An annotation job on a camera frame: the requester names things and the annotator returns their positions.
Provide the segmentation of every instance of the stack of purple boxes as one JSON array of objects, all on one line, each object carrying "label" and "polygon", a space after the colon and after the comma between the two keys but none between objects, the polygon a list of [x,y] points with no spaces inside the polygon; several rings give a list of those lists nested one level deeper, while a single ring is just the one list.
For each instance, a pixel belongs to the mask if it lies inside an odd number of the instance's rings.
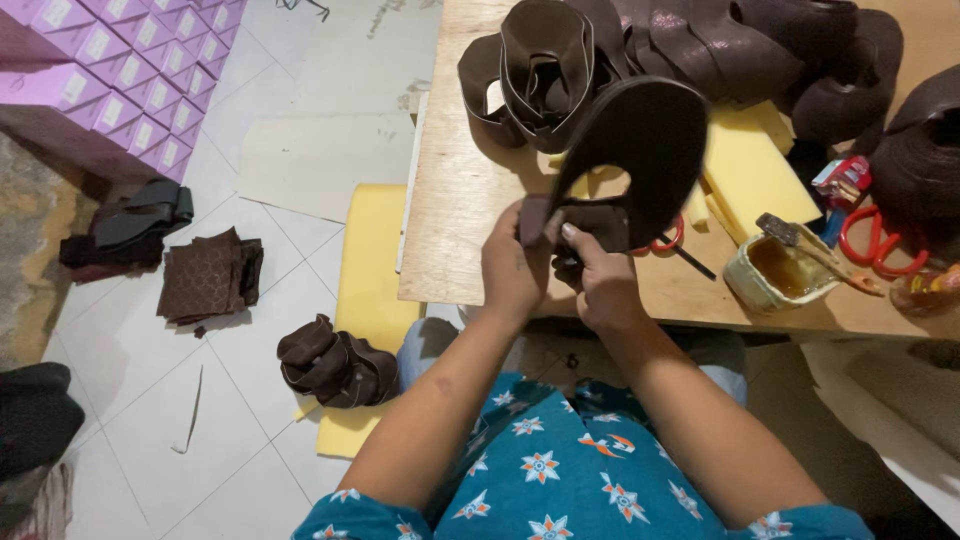
[{"label": "stack of purple boxes", "polygon": [[246,5],[0,0],[0,127],[114,182],[182,182]]}]

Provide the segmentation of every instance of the box label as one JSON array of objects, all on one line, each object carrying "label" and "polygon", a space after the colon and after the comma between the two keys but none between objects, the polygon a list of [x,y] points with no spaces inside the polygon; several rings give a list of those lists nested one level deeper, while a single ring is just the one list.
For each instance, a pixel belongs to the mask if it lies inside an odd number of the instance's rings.
[{"label": "box label", "polygon": [[54,28],[59,28],[63,24],[63,19],[70,13],[73,5],[67,0],[50,0],[40,17],[47,21],[47,24]]},{"label": "box label", "polygon": [[183,63],[183,50],[177,46],[174,46],[174,50],[170,51],[170,69],[174,73],[180,71],[180,64]]},{"label": "box label", "polygon": [[213,28],[216,30],[223,30],[224,24],[226,23],[227,23],[227,8],[225,8],[223,4],[221,4],[220,7],[217,8],[217,14],[213,16]]},{"label": "box label", "polygon": [[150,135],[153,134],[154,127],[146,122],[143,122],[140,124],[140,129],[136,131],[136,141],[134,141],[133,144],[135,144],[140,150],[146,150],[147,144],[150,143]]},{"label": "box label", "polygon": [[90,41],[86,43],[84,50],[93,60],[99,60],[104,57],[104,51],[107,50],[109,43],[110,36],[98,28],[93,31],[93,36],[91,36]]},{"label": "box label", "polygon": [[204,58],[207,61],[213,60],[213,53],[217,50],[217,40],[211,36],[206,37],[206,43],[204,43]]},{"label": "box label", "polygon": [[190,117],[190,109],[186,105],[181,103],[180,107],[177,108],[177,117],[174,118],[174,124],[178,128],[183,129],[186,126],[186,120],[189,117]]},{"label": "box label", "polygon": [[167,141],[167,149],[163,151],[163,166],[169,167],[174,164],[174,158],[180,147],[172,140]]},{"label": "box label", "polygon": [[110,101],[107,103],[107,110],[104,111],[104,123],[115,128],[117,125],[117,118],[120,117],[120,112],[123,111],[123,104],[120,103],[120,100],[116,98],[110,98]]},{"label": "box label", "polygon": [[193,70],[193,79],[190,80],[190,93],[195,94],[200,91],[200,84],[204,81],[204,75],[198,67]]},{"label": "box label", "polygon": [[136,35],[136,40],[144,47],[149,47],[156,34],[156,23],[150,17],[143,19],[143,26],[140,27],[140,33]]},{"label": "box label", "polygon": [[154,86],[154,93],[150,94],[150,105],[158,109],[163,109],[163,101],[167,99],[167,85],[164,83],[156,83]]},{"label": "box label", "polygon": [[133,79],[136,78],[136,72],[140,70],[140,61],[136,59],[133,55],[127,57],[127,61],[123,64],[123,69],[120,70],[120,82],[125,86],[130,86],[133,84]]},{"label": "box label", "polygon": [[113,15],[113,18],[119,19],[123,16],[123,10],[127,8],[130,0],[110,0],[107,3],[107,12]]},{"label": "box label", "polygon": [[190,37],[190,33],[193,32],[193,23],[195,22],[197,22],[197,19],[190,11],[183,12],[183,18],[180,20],[177,32],[183,37]]},{"label": "box label", "polygon": [[77,105],[77,100],[80,99],[80,94],[84,92],[84,88],[86,88],[86,78],[80,73],[72,73],[70,79],[66,82],[66,86],[63,87],[60,97],[70,105]]}]

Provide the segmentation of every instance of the glue container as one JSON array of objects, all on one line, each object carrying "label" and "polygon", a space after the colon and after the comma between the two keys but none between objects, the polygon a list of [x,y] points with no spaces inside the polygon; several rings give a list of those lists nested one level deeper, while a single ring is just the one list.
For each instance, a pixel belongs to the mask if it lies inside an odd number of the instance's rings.
[{"label": "glue container", "polygon": [[[813,244],[830,249],[803,225],[790,224]],[[757,313],[803,307],[827,296],[840,284],[827,268],[793,248],[784,247],[766,233],[740,244],[723,270],[723,279],[744,305]]]}]

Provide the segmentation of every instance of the hand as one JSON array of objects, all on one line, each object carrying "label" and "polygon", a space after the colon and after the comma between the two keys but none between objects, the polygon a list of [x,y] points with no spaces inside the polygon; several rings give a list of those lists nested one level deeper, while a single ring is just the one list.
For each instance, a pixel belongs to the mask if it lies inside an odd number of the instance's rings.
[{"label": "hand", "polygon": [[516,241],[522,204],[516,201],[500,214],[483,245],[480,260],[486,297],[484,311],[516,325],[517,329],[546,296],[550,256],[563,223],[558,212],[544,227],[540,243],[524,249]]},{"label": "hand", "polygon": [[572,272],[554,260],[557,279],[577,293],[577,313],[591,330],[604,339],[626,334],[648,318],[636,285],[634,258],[607,253],[593,234],[569,223],[561,228],[564,241],[583,261],[582,272]]}]

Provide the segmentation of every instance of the wooden table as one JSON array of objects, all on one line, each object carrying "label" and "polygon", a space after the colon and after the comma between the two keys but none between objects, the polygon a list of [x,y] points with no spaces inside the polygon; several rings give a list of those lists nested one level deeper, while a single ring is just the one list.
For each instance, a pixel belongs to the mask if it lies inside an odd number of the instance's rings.
[{"label": "wooden table", "polygon": [[[470,42],[498,32],[515,2],[444,3],[400,273],[400,300],[482,305],[480,248],[493,222],[526,193],[550,190],[552,177],[543,172],[531,147],[506,150],[483,134],[471,132],[457,79],[457,61]],[[955,31],[960,28],[960,4],[956,0],[862,0],[858,4],[889,12],[903,28],[906,46],[891,115],[917,84],[960,61],[960,34]],[[687,227],[683,246],[717,275],[736,251],[712,217],[708,232]],[[739,303],[722,278],[711,282],[679,257],[649,254],[636,259],[636,269],[643,303],[651,316],[662,322],[741,331],[960,338],[960,314],[956,312],[907,319],[889,299],[869,297],[845,285],[834,289],[824,302],[758,315]],[[540,311],[575,315],[572,291],[551,281],[549,299]]]}]

